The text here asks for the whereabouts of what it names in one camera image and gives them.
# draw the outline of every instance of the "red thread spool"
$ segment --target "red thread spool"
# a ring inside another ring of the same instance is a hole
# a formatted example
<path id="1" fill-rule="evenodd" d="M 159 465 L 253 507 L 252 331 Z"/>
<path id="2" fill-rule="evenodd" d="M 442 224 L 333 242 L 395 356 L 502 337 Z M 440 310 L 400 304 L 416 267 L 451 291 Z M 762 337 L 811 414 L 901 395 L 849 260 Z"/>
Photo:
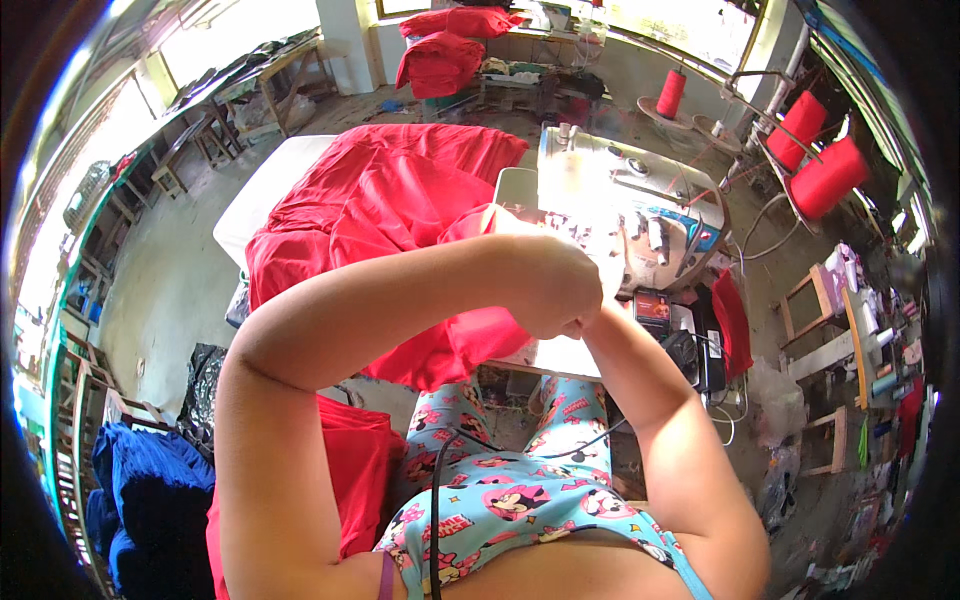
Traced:
<path id="1" fill-rule="evenodd" d="M 824 126 L 825 120 L 827 120 L 827 109 L 813 97 L 813 94 L 805 91 L 797 102 L 793 103 L 780 124 L 809 146 Z M 780 129 L 774 129 L 767 138 L 767 148 L 780 159 L 788 171 L 796 171 L 800 161 L 804 159 L 804 149 Z"/>
<path id="2" fill-rule="evenodd" d="M 657 100 L 657 113 L 661 117 L 672 119 L 677 116 L 677 108 L 680 107 L 680 98 L 684 95 L 684 86 L 686 85 L 686 75 L 674 69 L 666 74 L 666 82 L 663 83 L 663 90 L 660 91 L 660 98 Z"/>
<path id="3" fill-rule="evenodd" d="M 848 135 L 820 153 L 823 164 L 810 160 L 790 181 L 797 208 L 819 219 L 870 174 L 866 160 Z"/>

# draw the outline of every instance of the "woman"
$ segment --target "woman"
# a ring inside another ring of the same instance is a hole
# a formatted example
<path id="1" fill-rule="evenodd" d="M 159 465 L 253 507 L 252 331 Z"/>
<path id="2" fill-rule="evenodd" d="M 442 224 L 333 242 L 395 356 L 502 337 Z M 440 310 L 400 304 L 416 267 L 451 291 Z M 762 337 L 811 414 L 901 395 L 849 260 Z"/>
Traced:
<path id="1" fill-rule="evenodd" d="M 758 596 L 766 537 L 700 398 L 653 338 L 601 297 L 580 249 L 549 236 L 486 235 L 349 265 L 257 309 L 230 348 L 216 409 L 231 598 L 419 600 L 434 582 L 454 600 Z M 541 339 L 583 337 L 636 432 L 649 514 L 612 491 L 606 440 L 538 458 L 606 429 L 592 386 L 547 379 L 539 434 L 525 453 L 480 444 L 489 434 L 475 389 L 445 386 L 421 395 L 398 476 L 407 497 L 383 539 L 338 562 L 314 390 L 485 306 L 508 308 Z"/>

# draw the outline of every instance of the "purple strap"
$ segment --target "purple strap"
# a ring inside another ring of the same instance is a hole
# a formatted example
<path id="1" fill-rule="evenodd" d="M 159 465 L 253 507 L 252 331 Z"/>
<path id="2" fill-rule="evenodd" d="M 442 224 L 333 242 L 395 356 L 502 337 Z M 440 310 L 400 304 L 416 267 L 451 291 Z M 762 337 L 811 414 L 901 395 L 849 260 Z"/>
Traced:
<path id="1" fill-rule="evenodd" d="M 380 594 L 377 600 L 394 598 L 394 559 L 389 552 L 383 553 L 383 568 L 380 569 Z"/>

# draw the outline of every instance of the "cartoon print top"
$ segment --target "cartoon print top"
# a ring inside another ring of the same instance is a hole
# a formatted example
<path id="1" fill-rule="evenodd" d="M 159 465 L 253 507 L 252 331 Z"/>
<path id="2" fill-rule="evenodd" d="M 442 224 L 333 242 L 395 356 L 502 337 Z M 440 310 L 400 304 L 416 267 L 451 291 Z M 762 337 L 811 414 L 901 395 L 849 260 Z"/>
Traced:
<path id="1" fill-rule="evenodd" d="M 432 459 L 417 461 L 416 468 L 433 467 Z M 606 472 L 516 452 L 470 454 L 452 465 L 450 460 L 444 459 L 439 491 L 441 586 L 507 550 L 600 528 L 676 570 L 697 600 L 710 598 L 673 534 L 628 505 Z M 410 600 L 430 593 L 430 500 L 427 485 L 397 512 L 374 548 L 393 557 Z"/>

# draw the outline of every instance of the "red fabric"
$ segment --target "red fabric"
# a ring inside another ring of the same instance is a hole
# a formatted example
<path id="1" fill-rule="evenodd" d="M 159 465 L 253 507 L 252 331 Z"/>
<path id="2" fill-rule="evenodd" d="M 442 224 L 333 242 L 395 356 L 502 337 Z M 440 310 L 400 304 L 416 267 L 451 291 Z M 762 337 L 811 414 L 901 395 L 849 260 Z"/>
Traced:
<path id="1" fill-rule="evenodd" d="M 713 314 L 723 334 L 723 358 L 729 381 L 754 365 L 754 358 L 750 355 L 750 325 L 730 269 L 725 269 L 714 281 L 712 292 Z"/>
<path id="2" fill-rule="evenodd" d="M 900 449 L 897 456 L 903 458 L 913 454 L 917 445 L 917 416 L 924 403 L 924 381 L 914 377 L 913 392 L 907 394 L 897 407 L 897 416 L 900 417 Z"/>
<path id="3" fill-rule="evenodd" d="M 480 67 L 483 44 L 449 32 L 421 39 L 403 53 L 396 72 L 396 89 L 407 82 L 414 98 L 441 98 L 460 91 Z"/>
<path id="4" fill-rule="evenodd" d="M 447 31 L 461 37 L 500 37 L 524 18 L 520 14 L 508 14 L 500 7 L 456 7 L 418 12 L 400 23 L 400 34 L 422 37 Z"/>
<path id="5" fill-rule="evenodd" d="M 514 217 L 490 205 L 492 184 L 527 148 L 504 132 L 454 125 L 339 135 L 247 246 L 251 310 L 337 267 L 509 227 Z M 423 331 L 364 373 L 433 391 L 528 340 L 506 309 L 474 310 Z"/>
<path id="6" fill-rule="evenodd" d="M 111 181 L 117 181 L 120 179 L 120 176 L 123 175 L 123 170 L 130 166 L 130 163 L 136 158 L 136 152 L 131 152 L 128 155 L 120 159 L 120 162 L 117 163 L 116 170 L 113 173 L 113 179 Z"/>
<path id="7" fill-rule="evenodd" d="M 820 159 L 809 161 L 790 181 L 797 208 L 808 219 L 820 219 L 870 176 L 870 167 L 851 136 L 830 144 Z"/>
<path id="8" fill-rule="evenodd" d="M 317 404 L 340 515 L 342 560 L 373 550 L 382 535 L 379 525 L 390 474 L 403 460 L 406 442 L 390 428 L 386 413 L 353 408 L 323 396 L 317 396 Z M 216 597 L 229 600 L 220 558 L 220 499 L 215 487 L 206 517 L 206 551 Z"/>

